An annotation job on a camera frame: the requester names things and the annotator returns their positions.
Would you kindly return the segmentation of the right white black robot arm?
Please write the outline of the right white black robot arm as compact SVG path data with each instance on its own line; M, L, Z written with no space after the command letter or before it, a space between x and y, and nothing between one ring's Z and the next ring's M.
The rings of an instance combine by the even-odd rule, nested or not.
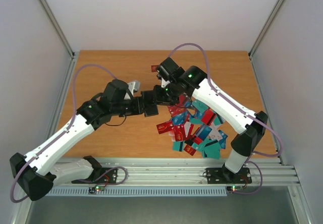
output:
M237 135L231 142L231 153L222 166L220 176L231 183L241 175L240 169L251 156L265 134L268 116L245 108L207 78L207 73L197 66L184 70L171 58L156 67L161 85L155 86L158 103L172 105L183 93L206 104L227 121Z

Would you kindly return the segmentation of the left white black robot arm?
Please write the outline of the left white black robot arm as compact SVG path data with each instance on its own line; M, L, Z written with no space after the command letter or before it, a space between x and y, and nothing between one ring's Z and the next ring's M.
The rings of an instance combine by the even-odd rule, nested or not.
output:
M140 82L137 80L126 83L114 79L107 84L104 92L84 102L71 119L41 145L26 154L15 153L11 156L10 167L14 177L11 201L18 202L14 197L17 185L25 192L26 198L36 201L61 184L72 181L95 183L101 180L104 176L102 166L92 156L62 165L57 161L113 116L141 114L142 99L134 96L139 88Z

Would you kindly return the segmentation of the black leather card holder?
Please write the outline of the black leather card holder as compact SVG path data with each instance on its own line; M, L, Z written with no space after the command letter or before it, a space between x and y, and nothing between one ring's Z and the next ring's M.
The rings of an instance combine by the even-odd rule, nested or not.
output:
M154 98L153 90L142 91L143 113L145 117L158 115L158 107Z

